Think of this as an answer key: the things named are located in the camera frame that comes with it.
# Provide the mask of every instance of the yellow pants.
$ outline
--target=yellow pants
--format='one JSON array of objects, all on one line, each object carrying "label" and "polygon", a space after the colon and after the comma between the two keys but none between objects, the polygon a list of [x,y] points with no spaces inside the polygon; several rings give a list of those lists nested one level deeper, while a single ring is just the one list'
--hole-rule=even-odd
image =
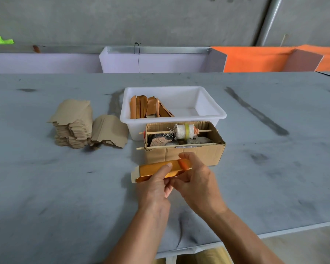
[{"label": "yellow pants", "polygon": [[[165,264],[165,258],[156,259],[153,264]],[[217,247],[196,254],[178,255],[176,264],[232,264],[232,260],[225,248]]]}]

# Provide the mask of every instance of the bamboo skewer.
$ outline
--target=bamboo skewer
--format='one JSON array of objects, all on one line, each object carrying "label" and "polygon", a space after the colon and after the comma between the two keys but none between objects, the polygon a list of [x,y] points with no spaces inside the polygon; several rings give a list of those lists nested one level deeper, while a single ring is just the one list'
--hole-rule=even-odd
[{"label": "bamboo skewer", "polygon": [[[203,146],[203,145],[216,145],[217,143],[212,142],[208,144],[178,144],[178,145],[160,145],[160,146],[148,146],[148,149],[153,149],[153,148],[172,148],[172,147],[178,147],[178,146]],[[145,149],[144,147],[137,147],[137,150],[142,150]]]},{"label": "bamboo skewer", "polygon": [[[212,132],[212,129],[200,129],[199,132]],[[146,134],[160,134],[160,133],[170,133],[170,131],[160,131],[160,132],[146,132]]]}]

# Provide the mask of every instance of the forearm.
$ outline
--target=forearm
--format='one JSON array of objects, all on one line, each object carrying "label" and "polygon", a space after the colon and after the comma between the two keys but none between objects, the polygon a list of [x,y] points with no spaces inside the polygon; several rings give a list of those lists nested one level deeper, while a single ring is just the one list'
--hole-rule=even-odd
[{"label": "forearm", "polygon": [[169,206],[155,204],[140,208],[104,263],[150,264],[165,231],[169,211]]},{"label": "forearm", "polygon": [[234,263],[282,263],[262,240],[230,209],[205,218],[224,243]]}]

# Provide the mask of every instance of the person's left hand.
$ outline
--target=person's left hand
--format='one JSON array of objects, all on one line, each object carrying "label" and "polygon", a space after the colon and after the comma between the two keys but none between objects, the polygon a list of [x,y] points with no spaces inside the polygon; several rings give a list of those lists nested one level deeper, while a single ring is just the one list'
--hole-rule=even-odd
[{"label": "person's left hand", "polygon": [[167,197],[173,187],[170,185],[170,178],[165,178],[171,171],[172,164],[162,166],[149,180],[137,183],[138,209],[153,205],[168,206],[170,202]]}]

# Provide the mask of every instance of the white tub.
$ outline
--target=white tub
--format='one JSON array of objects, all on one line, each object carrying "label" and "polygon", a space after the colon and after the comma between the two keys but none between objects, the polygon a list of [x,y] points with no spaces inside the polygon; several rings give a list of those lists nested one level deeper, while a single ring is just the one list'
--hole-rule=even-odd
[{"label": "white tub", "polygon": [[[175,117],[130,119],[129,102],[134,95],[155,96]],[[219,119],[226,118],[225,111],[214,101],[201,86],[170,87],[128,87],[124,90],[120,120],[126,123],[132,140],[142,141],[147,123],[172,121],[210,121],[217,124]]]}]

